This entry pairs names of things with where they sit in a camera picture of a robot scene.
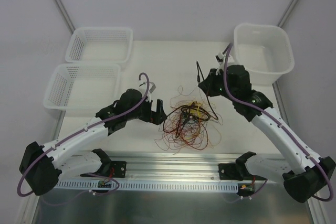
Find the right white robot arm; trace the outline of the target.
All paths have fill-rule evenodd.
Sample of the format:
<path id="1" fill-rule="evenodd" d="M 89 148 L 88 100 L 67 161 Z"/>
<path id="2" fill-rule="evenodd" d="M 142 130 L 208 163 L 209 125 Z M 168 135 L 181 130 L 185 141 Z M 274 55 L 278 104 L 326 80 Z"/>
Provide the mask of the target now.
<path id="1" fill-rule="evenodd" d="M 268 159 L 261 154 L 246 153 L 244 161 L 237 161 L 236 175 L 248 179 L 257 175 L 283 184 L 286 192 L 297 202 L 315 198 L 316 193 L 328 186 L 333 198 L 330 178 L 335 161 L 321 157 L 308 147 L 283 121 L 272 102 L 252 88 L 248 71 L 241 65 L 226 69 L 211 69 L 198 87 L 209 97 L 223 96 L 230 100 L 237 113 L 260 129 L 284 157 L 283 162 Z"/>

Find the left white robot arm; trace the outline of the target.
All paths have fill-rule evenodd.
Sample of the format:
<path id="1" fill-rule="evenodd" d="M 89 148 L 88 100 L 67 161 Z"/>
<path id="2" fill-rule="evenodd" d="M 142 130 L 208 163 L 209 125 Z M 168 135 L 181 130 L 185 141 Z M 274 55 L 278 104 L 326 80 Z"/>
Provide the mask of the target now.
<path id="1" fill-rule="evenodd" d="M 83 147 L 124 128 L 128 121 L 141 120 L 160 125 L 167 118 L 163 101 L 156 101 L 155 111 L 152 110 L 152 103 L 148 95 L 128 89 L 120 99 L 102 108 L 88 123 L 67 137 L 43 145 L 30 143 L 19 166 L 22 178 L 17 187 L 18 195 L 27 196 L 21 191 L 23 182 L 28 183 L 31 193 L 41 196 L 66 177 L 91 173 L 107 175 L 112 161 L 103 150 L 94 149 L 79 157 L 75 154 Z"/>

